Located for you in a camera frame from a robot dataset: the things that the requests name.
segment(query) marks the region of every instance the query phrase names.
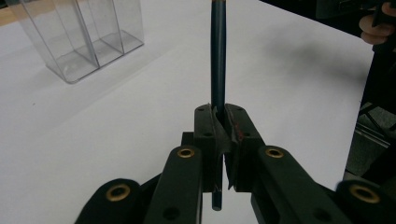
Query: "white table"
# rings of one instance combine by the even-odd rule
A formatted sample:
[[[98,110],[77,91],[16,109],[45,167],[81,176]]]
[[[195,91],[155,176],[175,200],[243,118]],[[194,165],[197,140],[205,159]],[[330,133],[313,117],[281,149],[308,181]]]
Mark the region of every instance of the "white table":
[[[268,145],[320,184],[343,177],[370,66],[358,38],[268,6],[228,2],[227,93]],[[18,23],[0,28],[0,222],[72,223],[93,193],[160,173],[210,101],[210,1],[142,1],[145,46],[76,85]],[[256,223],[249,194],[204,197],[203,223]]]

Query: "human hand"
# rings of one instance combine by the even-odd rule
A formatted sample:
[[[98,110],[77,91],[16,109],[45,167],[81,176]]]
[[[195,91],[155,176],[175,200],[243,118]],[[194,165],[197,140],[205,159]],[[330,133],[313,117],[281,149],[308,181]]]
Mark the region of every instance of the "human hand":
[[[382,5],[382,11],[392,17],[396,17],[396,8],[390,7],[390,2]],[[361,39],[372,45],[383,44],[388,40],[388,36],[392,35],[396,27],[393,24],[381,23],[376,27],[372,27],[374,16],[368,15],[359,21],[359,27],[363,30]]]

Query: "transparent acrylic box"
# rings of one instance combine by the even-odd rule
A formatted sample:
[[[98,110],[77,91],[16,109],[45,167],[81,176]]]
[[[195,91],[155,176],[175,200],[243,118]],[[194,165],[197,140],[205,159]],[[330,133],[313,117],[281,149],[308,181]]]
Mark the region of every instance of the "transparent acrylic box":
[[[46,66],[75,83],[143,45],[139,0],[6,0]]]

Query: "clear plastic container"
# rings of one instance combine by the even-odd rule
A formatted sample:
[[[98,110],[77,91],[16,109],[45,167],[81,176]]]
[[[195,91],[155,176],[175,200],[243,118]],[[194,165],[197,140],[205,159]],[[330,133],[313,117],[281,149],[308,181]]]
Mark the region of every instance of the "clear plastic container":
[[[6,0],[47,67],[75,83],[143,45],[139,0]]]

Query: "person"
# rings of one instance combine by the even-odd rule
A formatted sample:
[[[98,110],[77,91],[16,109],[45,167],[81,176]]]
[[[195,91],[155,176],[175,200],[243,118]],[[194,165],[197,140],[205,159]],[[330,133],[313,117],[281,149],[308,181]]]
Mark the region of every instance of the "person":
[[[391,8],[389,2],[384,3],[381,9],[384,14],[396,17],[396,8]],[[386,23],[372,27],[373,19],[373,15],[367,15],[359,21],[359,27],[362,29],[361,39],[371,45],[383,44],[388,40],[388,36],[396,31],[396,27],[394,24]]]

